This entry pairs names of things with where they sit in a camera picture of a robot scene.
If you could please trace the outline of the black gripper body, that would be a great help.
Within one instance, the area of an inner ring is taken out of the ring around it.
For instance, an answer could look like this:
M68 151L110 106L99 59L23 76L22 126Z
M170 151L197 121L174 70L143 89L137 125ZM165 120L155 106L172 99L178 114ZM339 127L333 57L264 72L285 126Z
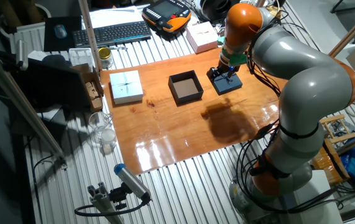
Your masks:
M222 59L220 59L217 66L217 71L220 74L226 73L228 75L233 75L237 71L237 67L229 66L228 64L225 64Z

